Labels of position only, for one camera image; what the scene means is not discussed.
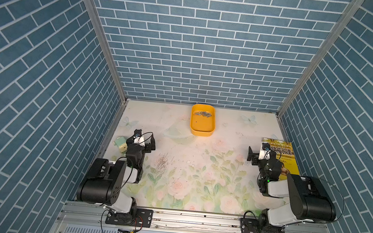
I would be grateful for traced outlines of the yellow plastic storage box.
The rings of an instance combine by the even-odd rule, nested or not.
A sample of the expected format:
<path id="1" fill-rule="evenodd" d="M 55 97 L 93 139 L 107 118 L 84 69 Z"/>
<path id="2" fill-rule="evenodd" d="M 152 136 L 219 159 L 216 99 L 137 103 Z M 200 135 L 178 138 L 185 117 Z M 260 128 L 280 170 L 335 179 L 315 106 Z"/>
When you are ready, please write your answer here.
<path id="1" fill-rule="evenodd" d="M 203 117 L 194 115 L 194 112 L 206 111 L 212 113 L 212 117 Z M 209 137 L 213 134 L 216 128 L 215 120 L 216 110 L 213 106 L 207 104 L 195 104 L 192 107 L 190 118 L 190 129 L 193 135 L 201 137 Z"/>

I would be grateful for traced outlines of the pile of metal screws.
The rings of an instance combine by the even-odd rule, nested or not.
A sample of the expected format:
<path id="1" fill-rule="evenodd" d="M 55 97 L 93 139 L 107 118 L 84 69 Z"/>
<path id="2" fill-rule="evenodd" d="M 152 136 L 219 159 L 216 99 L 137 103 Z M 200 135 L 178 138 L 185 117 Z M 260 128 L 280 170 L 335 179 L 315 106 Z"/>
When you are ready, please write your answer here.
<path id="1" fill-rule="evenodd" d="M 194 115 L 197 115 L 197 116 L 202 116 L 202 117 L 212 117 L 212 113 L 210 112 L 206 112 L 206 111 L 198 111 L 198 112 L 194 112 Z"/>

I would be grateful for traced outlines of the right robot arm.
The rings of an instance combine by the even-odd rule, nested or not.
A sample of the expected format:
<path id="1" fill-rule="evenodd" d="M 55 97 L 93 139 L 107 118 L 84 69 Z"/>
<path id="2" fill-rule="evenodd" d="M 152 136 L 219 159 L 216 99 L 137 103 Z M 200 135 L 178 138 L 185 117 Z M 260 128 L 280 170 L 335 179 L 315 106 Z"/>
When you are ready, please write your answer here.
<path id="1" fill-rule="evenodd" d="M 266 146 L 262 150 L 264 155 L 260 156 L 249 148 L 247 156 L 247 160 L 259 168 L 259 192 L 264 197 L 289 198 L 289 203 L 266 208 L 258 216 L 246 211 L 240 220 L 242 233 L 285 233 L 288 225 L 326 224 L 337 220 L 334 203 L 318 178 L 292 174 L 274 150 Z"/>

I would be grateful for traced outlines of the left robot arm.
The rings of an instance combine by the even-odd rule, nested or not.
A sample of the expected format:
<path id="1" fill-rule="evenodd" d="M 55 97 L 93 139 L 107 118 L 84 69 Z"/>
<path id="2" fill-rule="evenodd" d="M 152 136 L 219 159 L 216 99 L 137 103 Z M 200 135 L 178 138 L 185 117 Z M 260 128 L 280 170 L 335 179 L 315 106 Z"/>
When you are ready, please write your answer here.
<path id="1" fill-rule="evenodd" d="M 135 198 L 122 190 L 129 184 L 137 184 L 143 175 L 143 163 L 146 153 L 156 148 L 153 136 L 148 138 L 138 129 L 126 140 L 125 156 L 115 162 L 97 158 L 78 186 L 76 199 L 88 204 L 97 204 L 108 210 L 106 224 L 134 227 L 142 224 L 142 212 L 137 209 Z"/>

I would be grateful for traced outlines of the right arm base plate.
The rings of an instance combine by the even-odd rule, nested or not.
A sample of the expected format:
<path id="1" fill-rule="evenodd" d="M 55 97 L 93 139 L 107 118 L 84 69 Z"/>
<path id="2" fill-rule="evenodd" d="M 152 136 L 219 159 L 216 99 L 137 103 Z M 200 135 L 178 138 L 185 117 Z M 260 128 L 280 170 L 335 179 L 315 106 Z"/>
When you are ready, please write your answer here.
<path id="1" fill-rule="evenodd" d="M 241 233 L 285 233 L 281 227 L 260 225 L 254 218 L 240 218 Z"/>

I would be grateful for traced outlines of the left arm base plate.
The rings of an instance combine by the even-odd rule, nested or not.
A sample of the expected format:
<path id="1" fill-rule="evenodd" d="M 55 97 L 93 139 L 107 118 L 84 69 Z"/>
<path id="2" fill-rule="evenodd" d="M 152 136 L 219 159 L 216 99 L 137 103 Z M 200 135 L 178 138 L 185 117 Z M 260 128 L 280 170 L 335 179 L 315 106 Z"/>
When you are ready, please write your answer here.
<path id="1" fill-rule="evenodd" d="M 130 212 L 126 214 L 112 212 L 107 215 L 105 224 L 150 228 L 153 214 L 153 210 L 144 208 L 137 208 L 136 210 L 131 209 Z"/>

